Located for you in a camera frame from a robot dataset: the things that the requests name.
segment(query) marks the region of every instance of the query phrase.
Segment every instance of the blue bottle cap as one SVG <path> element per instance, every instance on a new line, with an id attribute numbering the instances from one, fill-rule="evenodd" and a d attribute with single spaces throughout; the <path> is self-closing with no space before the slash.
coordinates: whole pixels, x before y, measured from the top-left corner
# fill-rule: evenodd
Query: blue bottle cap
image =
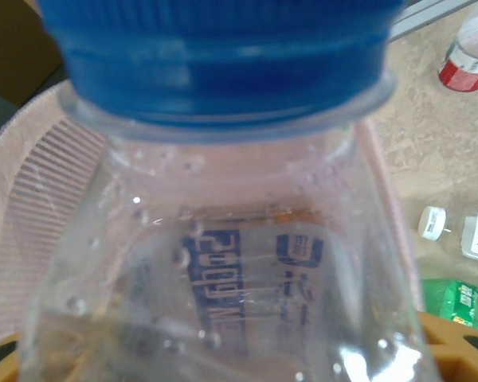
<path id="1" fill-rule="evenodd" d="M 375 84 L 403 0 L 38 0 L 79 96 L 152 122 L 307 114 Z"/>

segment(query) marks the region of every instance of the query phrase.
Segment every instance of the small white bottle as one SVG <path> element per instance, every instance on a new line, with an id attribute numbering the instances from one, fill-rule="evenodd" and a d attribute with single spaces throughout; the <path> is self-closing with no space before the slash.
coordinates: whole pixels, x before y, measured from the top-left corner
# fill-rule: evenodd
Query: small white bottle
<path id="1" fill-rule="evenodd" d="M 443 232 L 462 232 L 460 244 L 462 253 L 478 260 L 478 212 L 476 216 L 466 216 L 454 224 L 446 210 L 440 207 L 425 207 L 418 224 L 418 233 L 427 240 L 437 241 Z"/>

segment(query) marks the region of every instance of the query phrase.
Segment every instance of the clear plastic bottle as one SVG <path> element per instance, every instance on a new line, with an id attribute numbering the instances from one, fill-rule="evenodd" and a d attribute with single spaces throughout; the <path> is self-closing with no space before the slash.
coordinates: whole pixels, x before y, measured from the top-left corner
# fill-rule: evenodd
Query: clear plastic bottle
<path id="1" fill-rule="evenodd" d="M 21 382 L 439 380 L 362 120 L 394 88 L 401 2 L 40 5 L 61 104 L 109 146 L 30 305 Z"/>
<path id="2" fill-rule="evenodd" d="M 432 241 L 447 233 L 460 235 L 464 256 L 478 260 L 478 209 L 466 217 L 450 217 L 445 209 L 428 206 L 421 214 L 417 230 L 421 237 Z"/>
<path id="3" fill-rule="evenodd" d="M 478 90 L 478 4 L 446 53 L 439 78 L 445 86 L 459 92 Z"/>

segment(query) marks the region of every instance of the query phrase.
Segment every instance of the water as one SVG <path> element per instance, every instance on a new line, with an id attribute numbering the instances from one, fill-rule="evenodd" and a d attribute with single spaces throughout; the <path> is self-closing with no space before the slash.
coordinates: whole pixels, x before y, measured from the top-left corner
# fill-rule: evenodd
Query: water
<path id="1" fill-rule="evenodd" d="M 353 258 L 326 222 L 290 204 L 140 226 L 111 295 L 96 305 L 88 287 L 87 301 L 39 312 L 20 381 L 331 382 L 347 378 L 338 344 L 374 370 L 395 362 L 381 310 L 349 295 L 361 278 L 342 288 L 337 266 Z"/>
<path id="2" fill-rule="evenodd" d="M 92 238 L 88 241 L 88 246 L 89 246 L 91 249 L 96 249 L 96 248 L 99 247 L 99 243 L 100 243 L 99 238 L 97 238 L 97 237 L 92 237 Z"/>
<path id="3" fill-rule="evenodd" d="M 141 224 L 147 225 L 149 221 L 149 212 L 145 209 L 138 209 L 133 212 L 133 217 Z"/>

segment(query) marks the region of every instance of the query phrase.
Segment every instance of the orange object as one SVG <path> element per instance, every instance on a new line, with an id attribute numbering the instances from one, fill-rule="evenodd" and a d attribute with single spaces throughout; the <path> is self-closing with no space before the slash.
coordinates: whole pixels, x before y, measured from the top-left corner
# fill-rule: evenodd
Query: orange object
<path id="1" fill-rule="evenodd" d="M 478 329 L 427 313 L 420 318 L 443 381 L 478 382 Z M 16 339 L 8 337 L 0 345 Z M 17 352 L 13 352 L 0 361 L 0 382 L 14 382 L 17 377 Z"/>

